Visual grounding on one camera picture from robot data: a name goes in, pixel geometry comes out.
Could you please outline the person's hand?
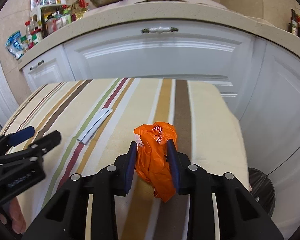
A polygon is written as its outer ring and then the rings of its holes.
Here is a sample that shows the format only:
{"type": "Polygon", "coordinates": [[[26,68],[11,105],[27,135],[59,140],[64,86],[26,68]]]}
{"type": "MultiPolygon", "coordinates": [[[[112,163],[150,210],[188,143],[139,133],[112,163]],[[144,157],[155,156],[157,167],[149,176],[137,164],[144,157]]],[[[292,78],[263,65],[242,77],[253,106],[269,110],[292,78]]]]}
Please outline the person's hand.
{"type": "Polygon", "coordinates": [[[17,197],[13,198],[9,202],[7,214],[12,221],[13,231],[18,235],[23,234],[26,230],[26,221],[21,211],[17,197]]]}

